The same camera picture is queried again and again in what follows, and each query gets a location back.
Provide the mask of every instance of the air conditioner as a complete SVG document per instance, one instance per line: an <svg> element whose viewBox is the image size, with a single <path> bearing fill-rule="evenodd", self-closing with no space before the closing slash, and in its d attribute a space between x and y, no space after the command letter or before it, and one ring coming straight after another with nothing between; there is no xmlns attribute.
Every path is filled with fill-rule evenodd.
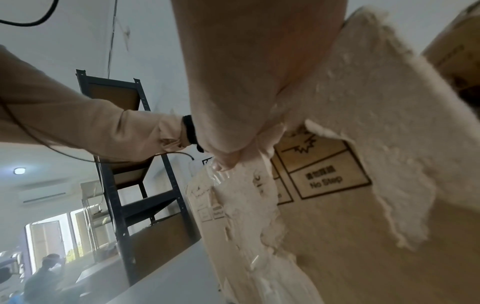
<svg viewBox="0 0 480 304"><path fill-rule="evenodd" d="M72 193L72 185L69 183L58 184L53 186L35 188L20 191L18 198L22 204L32 204L50 199L68 196Z"/></svg>

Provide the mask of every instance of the ceiling light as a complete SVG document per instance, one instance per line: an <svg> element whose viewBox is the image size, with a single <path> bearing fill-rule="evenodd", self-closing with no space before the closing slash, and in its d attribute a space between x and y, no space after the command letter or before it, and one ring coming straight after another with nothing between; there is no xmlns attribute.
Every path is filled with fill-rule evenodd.
<svg viewBox="0 0 480 304"><path fill-rule="evenodd" d="M25 168L15 168L13 173L16 174L16 175L24 174L25 173Z"/></svg>

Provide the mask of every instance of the black metal shelf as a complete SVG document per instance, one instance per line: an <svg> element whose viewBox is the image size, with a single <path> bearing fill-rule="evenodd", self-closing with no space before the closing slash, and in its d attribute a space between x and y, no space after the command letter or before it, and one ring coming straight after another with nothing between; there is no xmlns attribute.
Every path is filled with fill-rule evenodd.
<svg viewBox="0 0 480 304"><path fill-rule="evenodd" d="M87 76L86 72L82 70L77 70L76 76L81 92L90 98L110 100L125 110L138 110L141 103L145 111L150 111L142 85L138 79L134 79L134 82L131 83L91 77ZM152 164L153 157L141 162L123 164L109 164L109 162L112 162L111 160L95 157L103 194L115 230L118 251L125 265L130 285L135 284L139 280L139 276L136 271L135 255L128 230L129 226L146 219L150 219L151 224L161 222L164 219L156 220L155 214L176 201L190 239L192 241L198 239L169 158L166 155L162 155L161 158L172 190L148 197L143 180ZM143 199L122 206L118 190L136 185L140 187Z"/></svg>

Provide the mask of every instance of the ceiling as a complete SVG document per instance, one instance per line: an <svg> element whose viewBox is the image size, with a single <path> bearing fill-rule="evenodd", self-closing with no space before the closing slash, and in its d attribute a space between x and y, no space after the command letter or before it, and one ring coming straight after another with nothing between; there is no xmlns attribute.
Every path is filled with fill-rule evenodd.
<svg viewBox="0 0 480 304"><path fill-rule="evenodd" d="M82 150L56 147L69 155L92 160ZM14 169L26 168L23 175L14 175ZM95 164L75 160L37 145L0 143L0 187L16 188L59 181L78 183L98 179Z"/></svg>

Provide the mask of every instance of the cardboard box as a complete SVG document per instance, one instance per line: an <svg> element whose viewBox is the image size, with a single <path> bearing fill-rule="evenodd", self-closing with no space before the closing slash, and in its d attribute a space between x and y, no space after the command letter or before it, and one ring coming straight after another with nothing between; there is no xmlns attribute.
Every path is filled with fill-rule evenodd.
<svg viewBox="0 0 480 304"><path fill-rule="evenodd" d="M469 6L424 51L477 113L480 111L480 2Z"/></svg>
<svg viewBox="0 0 480 304"><path fill-rule="evenodd" d="M234 169L188 185L229 302L478 303L480 124L378 16L347 21Z"/></svg>

